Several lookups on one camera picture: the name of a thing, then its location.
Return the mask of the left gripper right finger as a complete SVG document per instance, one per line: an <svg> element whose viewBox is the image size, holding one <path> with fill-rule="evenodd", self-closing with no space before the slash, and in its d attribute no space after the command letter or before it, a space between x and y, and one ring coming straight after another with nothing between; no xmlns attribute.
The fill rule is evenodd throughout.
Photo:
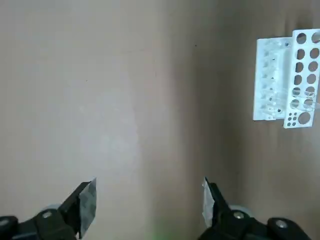
<svg viewBox="0 0 320 240"><path fill-rule="evenodd" d="M206 230L202 240L309 240L294 221L272 217L264 224L246 208L229 205L216 183L203 179L202 216Z"/></svg>

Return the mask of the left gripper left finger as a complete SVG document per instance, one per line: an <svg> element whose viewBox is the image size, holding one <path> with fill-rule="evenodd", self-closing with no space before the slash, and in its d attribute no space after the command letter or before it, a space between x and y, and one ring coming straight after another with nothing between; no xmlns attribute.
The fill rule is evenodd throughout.
<svg viewBox="0 0 320 240"><path fill-rule="evenodd" d="M2 240L81 240L96 217L97 179L85 181L58 206L51 205L19 222L14 215L0 217Z"/></svg>

